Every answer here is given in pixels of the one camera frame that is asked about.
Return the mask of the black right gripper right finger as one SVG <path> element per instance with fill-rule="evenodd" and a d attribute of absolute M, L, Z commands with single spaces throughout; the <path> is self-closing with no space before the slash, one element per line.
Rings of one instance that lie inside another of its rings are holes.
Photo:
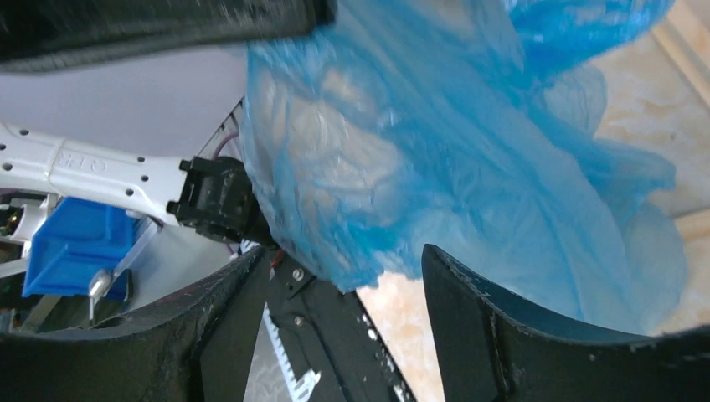
<path fill-rule="evenodd" d="M 647 337 L 541 307 L 435 245 L 425 300 L 449 401 L 706 401 L 709 328 Z"/>

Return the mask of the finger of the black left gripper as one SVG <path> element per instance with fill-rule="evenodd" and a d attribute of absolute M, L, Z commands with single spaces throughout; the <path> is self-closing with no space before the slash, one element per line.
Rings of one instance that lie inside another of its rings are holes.
<path fill-rule="evenodd" d="M 1 3 L 1 71 L 39 74 L 205 44 L 298 38 L 334 1 L 39 0 Z"/>

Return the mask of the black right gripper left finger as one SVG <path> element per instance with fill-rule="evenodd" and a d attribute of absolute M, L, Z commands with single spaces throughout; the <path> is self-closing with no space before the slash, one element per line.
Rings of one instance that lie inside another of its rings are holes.
<path fill-rule="evenodd" d="M 266 294 L 254 248 L 90 329 L 1 337 L 4 401 L 241 401 Z"/>

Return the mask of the blue plastic trash bag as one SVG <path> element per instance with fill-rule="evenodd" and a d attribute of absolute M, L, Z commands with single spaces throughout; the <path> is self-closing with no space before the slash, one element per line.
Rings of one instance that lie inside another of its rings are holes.
<path fill-rule="evenodd" d="M 340 1 L 247 48 L 241 152 L 275 240 L 342 291 L 419 278 L 427 244 L 540 306 L 644 333 L 683 243 L 676 169 L 595 137 L 604 75 L 668 1 Z"/>

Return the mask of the wooden clothes rack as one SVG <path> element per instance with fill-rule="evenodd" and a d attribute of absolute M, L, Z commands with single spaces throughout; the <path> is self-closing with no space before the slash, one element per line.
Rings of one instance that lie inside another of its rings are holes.
<path fill-rule="evenodd" d="M 652 36 L 709 112 L 709 29 L 685 1 L 674 1 Z M 675 219 L 685 242 L 709 238 L 709 207 Z"/>

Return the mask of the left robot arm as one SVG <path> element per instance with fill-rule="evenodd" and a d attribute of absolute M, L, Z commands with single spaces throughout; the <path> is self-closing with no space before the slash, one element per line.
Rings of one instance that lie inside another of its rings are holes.
<path fill-rule="evenodd" d="M 333 1 L 4 1 L 1 70 L 43 73 L 202 44 L 300 38 Z M 187 226 L 220 242 L 273 245 L 244 165 L 232 157 L 120 152 L 1 125 L 1 185 L 81 198 Z"/>

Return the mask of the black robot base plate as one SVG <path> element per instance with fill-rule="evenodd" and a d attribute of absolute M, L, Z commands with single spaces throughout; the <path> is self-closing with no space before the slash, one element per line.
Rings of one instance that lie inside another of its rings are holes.
<path fill-rule="evenodd" d="M 296 374 L 321 374 L 310 401 L 415 399 L 357 293 L 340 292 L 278 250 L 266 304 Z"/>

